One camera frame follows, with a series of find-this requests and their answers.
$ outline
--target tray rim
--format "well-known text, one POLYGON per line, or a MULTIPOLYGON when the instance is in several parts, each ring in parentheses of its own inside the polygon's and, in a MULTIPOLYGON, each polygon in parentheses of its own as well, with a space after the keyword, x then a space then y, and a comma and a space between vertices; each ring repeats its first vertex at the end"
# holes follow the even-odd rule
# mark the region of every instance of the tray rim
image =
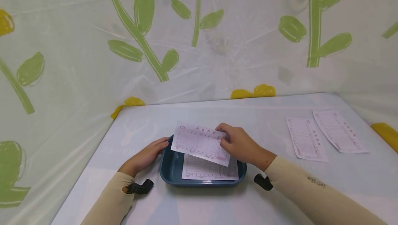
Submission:
MULTIPOLYGON (((173 138, 174 138, 174 134, 172 136, 170 136, 167 139, 167 141, 169 143, 172 143, 173 138)), ((169 180, 165 179, 165 177, 164 177, 164 175, 162 173, 162 165, 163 165, 164 154, 165 154, 165 151, 163 151, 162 158, 160 159, 160 167, 159 167, 160 177, 162 178, 163 181, 165 181, 165 183, 173 185, 173 186, 181 186, 181 187, 189 187, 189 186, 197 186, 197 187, 218 187, 218 186, 222 187, 222 186, 225 186, 225 187, 228 187, 228 186, 235 186, 236 184, 238 184, 239 182, 241 182, 245 178, 246 172, 247 172, 247 164, 243 163, 243 162, 240 162, 238 160, 238 162, 240 162, 243 165, 243 173, 242 173, 242 176, 238 180, 233 180, 233 181, 228 180, 225 183, 185 183, 185 184, 179 184, 179 183, 172 182, 172 181, 169 181, 169 180)))

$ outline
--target paper form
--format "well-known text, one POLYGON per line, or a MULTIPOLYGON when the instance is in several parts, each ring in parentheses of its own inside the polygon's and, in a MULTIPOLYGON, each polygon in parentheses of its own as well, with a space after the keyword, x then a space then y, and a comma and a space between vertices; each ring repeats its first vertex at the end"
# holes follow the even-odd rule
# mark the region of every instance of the paper form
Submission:
POLYGON ((353 128, 337 110, 313 111, 315 121, 325 137, 341 153, 367 153, 353 128))
POLYGON ((192 155, 184 155, 182 179, 238 180, 238 162, 230 158, 228 167, 192 155))
POLYGON ((327 162, 328 157, 319 137, 314 120, 286 118, 294 152, 300 159, 327 162))
POLYGON ((171 150, 228 166, 230 154, 220 146, 221 138, 225 136, 224 132, 179 121, 171 150))

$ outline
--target black clip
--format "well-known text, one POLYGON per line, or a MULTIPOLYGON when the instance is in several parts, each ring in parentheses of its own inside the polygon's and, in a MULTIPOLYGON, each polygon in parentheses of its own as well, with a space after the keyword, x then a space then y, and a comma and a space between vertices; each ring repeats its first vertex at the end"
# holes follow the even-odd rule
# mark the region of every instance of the black clip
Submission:
POLYGON ((273 188, 271 181, 268 177, 263 178, 263 176, 259 173, 254 177, 254 183, 261 186, 261 188, 265 189, 266 191, 270 191, 273 188))
POLYGON ((153 182, 150 179, 146 179, 142 185, 137 183, 132 183, 129 185, 127 189, 127 194, 139 194, 144 195, 148 194, 153 187, 153 182))

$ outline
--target hand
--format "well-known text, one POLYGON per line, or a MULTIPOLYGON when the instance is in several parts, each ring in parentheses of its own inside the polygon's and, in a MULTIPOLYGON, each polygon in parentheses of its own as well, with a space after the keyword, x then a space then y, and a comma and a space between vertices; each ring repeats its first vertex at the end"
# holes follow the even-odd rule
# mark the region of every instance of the hand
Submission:
POLYGON ((221 123, 216 130, 228 134, 227 138, 221 139, 221 147, 241 162, 255 165, 265 171, 276 158, 275 154, 260 147, 243 128, 221 123))
POLYGON ((147 168, 152 162, 157 159, 158 155, 162 153, 169 142, 168 137, 155 140, 147 145, 139 153, 127 160, 118 170, 118 172, 125 173, 135 178, 137 173, 147 168))

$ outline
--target right hand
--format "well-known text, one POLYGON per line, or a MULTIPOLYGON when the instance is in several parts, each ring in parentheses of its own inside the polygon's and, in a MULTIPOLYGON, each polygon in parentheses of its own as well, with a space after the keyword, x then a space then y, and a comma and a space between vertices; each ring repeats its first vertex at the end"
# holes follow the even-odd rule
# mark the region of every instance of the right hand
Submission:
POLYGON ((221 123, 216 130, 228 134, 228 141, 225 138, 221 139, 221 147, 241 162, 255 165, 265 171, 276 157, 272 152, 259 146, 243 128, 221 123))

